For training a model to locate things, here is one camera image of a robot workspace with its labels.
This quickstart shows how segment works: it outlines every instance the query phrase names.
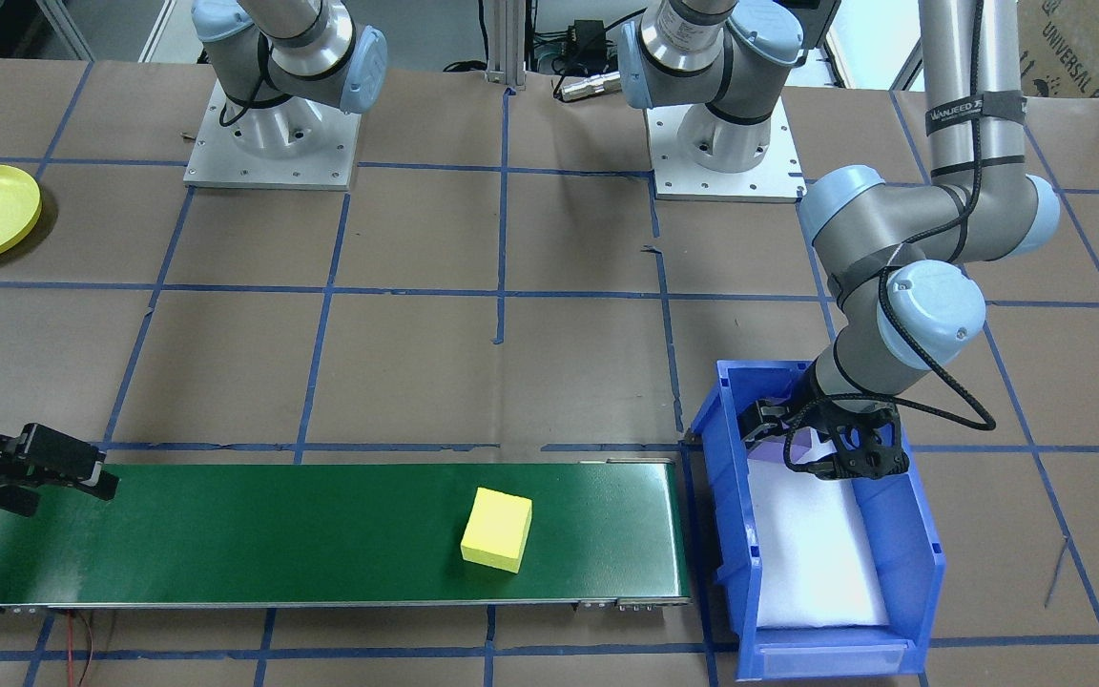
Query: yellow foam block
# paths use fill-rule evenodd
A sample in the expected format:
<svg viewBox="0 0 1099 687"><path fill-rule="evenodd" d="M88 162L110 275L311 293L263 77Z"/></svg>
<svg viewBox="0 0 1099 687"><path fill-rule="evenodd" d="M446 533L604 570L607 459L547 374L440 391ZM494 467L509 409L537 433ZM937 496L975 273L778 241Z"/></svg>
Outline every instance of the yellow foam block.
<svg viewBox="0 0 1099 687"><path fill-rule="evenodd" d="M529 527L531 499L478 487L466 535L460 540L460 555L475 564L520 573Z"/></svg>

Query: label on robot arm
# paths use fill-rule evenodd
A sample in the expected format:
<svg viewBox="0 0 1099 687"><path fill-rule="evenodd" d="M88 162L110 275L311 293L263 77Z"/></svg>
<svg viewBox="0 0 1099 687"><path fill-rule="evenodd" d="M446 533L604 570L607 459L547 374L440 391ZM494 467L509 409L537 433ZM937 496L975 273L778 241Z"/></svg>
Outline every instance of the label on robot arm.
<svg viewBox="0 0 1099 687"><path fill-rule="evenodd" d="M655 31L685 52L701 51L708 40L706 26L691 25L671 10L659 13L659 18L655 20Z"/></svg>

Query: green conveyor belt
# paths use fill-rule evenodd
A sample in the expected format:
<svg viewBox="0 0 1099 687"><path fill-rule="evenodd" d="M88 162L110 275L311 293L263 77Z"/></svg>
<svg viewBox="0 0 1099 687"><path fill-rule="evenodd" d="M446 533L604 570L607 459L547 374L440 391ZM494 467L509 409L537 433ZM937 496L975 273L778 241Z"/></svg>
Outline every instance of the green conveyor belt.
<svg viewBox="0 0 1099 687"><path fill-rule="evenodd" d="M682 601L673 466L109 466L0 511L0 608ZM518 575L460 558L476 487L532 499Z"/></svg>

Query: metal mounting plate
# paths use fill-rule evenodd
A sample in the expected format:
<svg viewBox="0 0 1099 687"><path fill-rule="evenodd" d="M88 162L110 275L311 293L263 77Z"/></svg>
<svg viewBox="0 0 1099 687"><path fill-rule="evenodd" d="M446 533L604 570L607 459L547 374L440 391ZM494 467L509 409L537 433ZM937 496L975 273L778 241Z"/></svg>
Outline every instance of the metal mounting plate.
<svg viewBox="0 0 1099 687"><path fill-rule="evenodd" d="M692 104L647 110L647 141L655 170L655 197L666 200L739 200L793 203L806 192L799 154L780 99L770 114L773 135L763 162L746 173L725 174L695 163L676 130Z"/></svg>
<svg viewBox="0 0 1099 687"><path fill-rule="evenodd" d="M309 191L351 189L362 114L341 113L324 104L310 103L323 117L323 125L329 130L324 132L326 140L336 141L336 145L322 145L301 156L274 159L245 151L233 140L231 129L219 126L219 109L223 101L223 89L214 82L185 169L188 186Z"/></svg>

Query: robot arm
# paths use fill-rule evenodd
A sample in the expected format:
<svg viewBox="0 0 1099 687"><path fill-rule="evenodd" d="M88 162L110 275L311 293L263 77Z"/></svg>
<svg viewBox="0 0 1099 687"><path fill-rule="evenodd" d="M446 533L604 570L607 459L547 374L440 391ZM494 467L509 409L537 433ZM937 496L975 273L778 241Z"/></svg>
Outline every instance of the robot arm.
<svg viewBox="0 0 1099 687"><path fill-rule="evenodd" d="M628 103L697 104L677 135L720 173L763 159L782 84L806 57L799 20L770 0L657 0L618 40Z"/></svg>
<svg viewBox="0 0 1099 687"><path fill-rule="evenodd" d="M367 112L388 66L385 35L357 27L342 0L198 0L192 22L226 117L295 98Z"/></svg>
<svg viewBox="0 0 1099 687"><path fill-rule="evenodd" d="M936 372L981 422L995 420L950 377L950 364L981 331L986 302L956 265L1019 256L1046 243L1059 220L1050 184L1024 173L1024 97L1012 0L920 3L928 65L932 185L892 188L864 166L833 170L801 201L799 217L847 324L790 399L747 409L748 441L811 426L835 452L795 466L823 479L885 477L908 469L895 406Z"/></svg>

